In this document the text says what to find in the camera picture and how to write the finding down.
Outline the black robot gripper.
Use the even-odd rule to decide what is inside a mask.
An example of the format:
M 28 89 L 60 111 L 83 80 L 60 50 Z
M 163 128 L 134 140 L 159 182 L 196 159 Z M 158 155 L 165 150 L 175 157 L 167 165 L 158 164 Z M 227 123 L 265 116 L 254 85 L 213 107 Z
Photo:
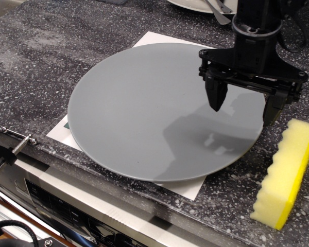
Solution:
M 263 126 L 272 126 L 288 102 L 289 93 L 300 93 L 308 80 L 306 72 L 279 57 L 276 45 L 283 45 L 280 30 L 237 30 L 234 47 L 203 49 L 199 74 L 205 81 L 210 107 L 218 112 L 228 85 L 271 93 L 263 112 Z

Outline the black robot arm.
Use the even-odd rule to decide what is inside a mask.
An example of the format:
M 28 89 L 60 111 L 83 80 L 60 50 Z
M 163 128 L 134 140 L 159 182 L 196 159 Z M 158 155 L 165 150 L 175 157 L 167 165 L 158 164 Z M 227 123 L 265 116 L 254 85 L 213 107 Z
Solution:
M 306 72 L 288 64 L 279 57 L 276 46 L 289 52 L 299 52 L 306 44 L 288 49 L 281 34 L 285 18 L 292 18 L 306 31 L 297 17 L 305 1 L 238 1 L 237 13 L 232 19 L 235 32 L 234 47 L 203 49 L 199 76 L 205 81 L 210 107 L 219 111 L 228 91 L 228 85 L 243 87 L 267 94 L 263 125 L 271 126 L 285 105 L 300 99 Z

